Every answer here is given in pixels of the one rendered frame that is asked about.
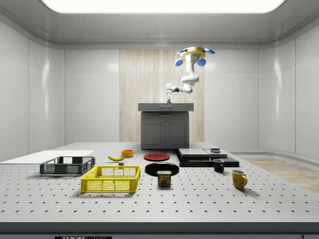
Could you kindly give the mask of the black plate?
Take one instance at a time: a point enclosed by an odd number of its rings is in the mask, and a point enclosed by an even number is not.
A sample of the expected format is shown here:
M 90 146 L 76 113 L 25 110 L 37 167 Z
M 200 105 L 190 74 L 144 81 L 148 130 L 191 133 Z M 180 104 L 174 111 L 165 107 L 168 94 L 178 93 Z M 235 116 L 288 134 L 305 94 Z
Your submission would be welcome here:
M 170 171 L 173 176 L 179 172 L 179 167 L 175 164 L 165 162 L 152 163 L 145 167 L 145 172 L 154 177 L 157 177 L 158 171 Z

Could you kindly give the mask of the flat-sided can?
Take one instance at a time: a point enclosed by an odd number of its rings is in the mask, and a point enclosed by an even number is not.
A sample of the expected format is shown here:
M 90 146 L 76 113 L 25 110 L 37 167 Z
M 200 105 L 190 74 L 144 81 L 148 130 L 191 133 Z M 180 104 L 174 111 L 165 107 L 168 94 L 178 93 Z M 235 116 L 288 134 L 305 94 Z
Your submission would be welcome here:
M 171 171 L 158 171 L 158 185 L 170 186 L 171 185 Z

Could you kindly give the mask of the white board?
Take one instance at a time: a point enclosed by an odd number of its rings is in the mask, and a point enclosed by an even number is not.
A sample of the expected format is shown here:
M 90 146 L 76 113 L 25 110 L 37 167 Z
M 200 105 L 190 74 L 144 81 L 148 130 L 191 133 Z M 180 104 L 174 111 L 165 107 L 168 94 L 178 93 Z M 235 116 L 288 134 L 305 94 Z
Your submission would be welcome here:
M 1 164 L 41 164 L 59 156 L 86 156 L 94 150 L 45 150 L 1 162 Z

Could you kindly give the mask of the dark grey basket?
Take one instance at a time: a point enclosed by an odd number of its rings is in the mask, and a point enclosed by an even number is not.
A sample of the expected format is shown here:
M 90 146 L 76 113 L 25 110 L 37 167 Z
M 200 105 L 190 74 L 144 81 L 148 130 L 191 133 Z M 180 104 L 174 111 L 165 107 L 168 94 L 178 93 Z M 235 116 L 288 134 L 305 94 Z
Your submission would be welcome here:
M 65 176 L 82 175 L 95 165 L 95 157 L 60 156 L 40 164 L 40 174 Z

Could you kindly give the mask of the white cabinet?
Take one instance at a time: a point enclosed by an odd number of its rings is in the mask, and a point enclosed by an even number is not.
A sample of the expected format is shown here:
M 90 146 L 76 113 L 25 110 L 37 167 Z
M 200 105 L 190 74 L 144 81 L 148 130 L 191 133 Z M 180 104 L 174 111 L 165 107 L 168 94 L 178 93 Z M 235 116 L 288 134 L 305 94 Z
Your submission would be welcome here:
M 141 149 L 189 148 L 188 112 L 142 112 Z

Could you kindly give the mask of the yellow basket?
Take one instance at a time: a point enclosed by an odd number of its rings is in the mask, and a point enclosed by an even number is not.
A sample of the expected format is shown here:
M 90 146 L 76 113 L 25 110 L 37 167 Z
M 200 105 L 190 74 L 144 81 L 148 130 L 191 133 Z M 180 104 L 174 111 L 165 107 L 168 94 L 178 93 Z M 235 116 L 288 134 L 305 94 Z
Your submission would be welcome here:
M 81 177 L 82 192 L 135 192 L 140 166 L 96 166 Z

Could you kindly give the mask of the drone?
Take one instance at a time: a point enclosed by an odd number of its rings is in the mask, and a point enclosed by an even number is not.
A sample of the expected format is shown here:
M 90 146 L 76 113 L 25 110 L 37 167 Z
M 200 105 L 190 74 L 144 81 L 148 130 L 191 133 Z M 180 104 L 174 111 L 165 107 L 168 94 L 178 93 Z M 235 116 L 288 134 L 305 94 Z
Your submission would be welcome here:
M 209 54 L 215 54 L 215 52 L 208 48 L 202 48 L 202 47 L 188 47 L 180 52 L 178 54 L 180 55 L 180 58 L 178 58 L 175 61 L 176 66 L 180 66 L 184 61 L 187 55 L 198 55 L 198 61 L 197 64 L 199 66 L 204 66 L 206 64 L 206 61 L 204 60 L 205 53 Z

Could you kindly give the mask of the yellow mug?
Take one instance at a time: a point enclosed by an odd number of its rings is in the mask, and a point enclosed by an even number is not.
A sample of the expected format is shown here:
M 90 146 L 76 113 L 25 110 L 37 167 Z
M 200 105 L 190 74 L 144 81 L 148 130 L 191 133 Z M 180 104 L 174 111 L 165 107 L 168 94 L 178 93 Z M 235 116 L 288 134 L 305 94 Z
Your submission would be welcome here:
M 234 187 L 236 189 L 244 189 L 247 185 L 246 172 L 239 169 L 233 169 L 231 175 Z

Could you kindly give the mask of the red plate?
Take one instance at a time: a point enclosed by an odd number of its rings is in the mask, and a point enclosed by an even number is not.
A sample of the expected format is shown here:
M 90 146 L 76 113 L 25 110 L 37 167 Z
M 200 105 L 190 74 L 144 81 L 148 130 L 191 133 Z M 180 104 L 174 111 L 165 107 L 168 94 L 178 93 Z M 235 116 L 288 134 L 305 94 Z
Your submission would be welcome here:
M 170 155 L 162 152 L 149 153 L 144 155 L 144 159 L 148 161 L 166 161 L 170 159 Z

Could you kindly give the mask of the black mug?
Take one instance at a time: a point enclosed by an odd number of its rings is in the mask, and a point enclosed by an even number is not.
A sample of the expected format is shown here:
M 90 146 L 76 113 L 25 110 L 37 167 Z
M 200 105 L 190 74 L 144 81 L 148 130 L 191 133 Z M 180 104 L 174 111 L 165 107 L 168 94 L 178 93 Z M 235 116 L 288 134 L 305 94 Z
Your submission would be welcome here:
M 214 171 L 222 173 L 224 171 L 224 160 L 214 159 L 213 160 Z

